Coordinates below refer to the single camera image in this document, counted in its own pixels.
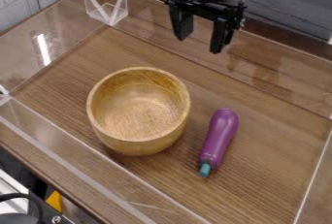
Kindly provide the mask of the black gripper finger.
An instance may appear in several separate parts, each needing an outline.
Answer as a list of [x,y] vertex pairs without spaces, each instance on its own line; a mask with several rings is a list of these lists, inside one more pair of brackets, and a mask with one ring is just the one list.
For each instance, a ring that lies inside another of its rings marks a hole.
[[192,32],[192,10],[186,5],[168,4],[174,35],[182,41]]
[[221,17],[214,20],[213,33],[210,39],[210,52],[217,54],[230,43],[233,35],[233,26],[229,21]]

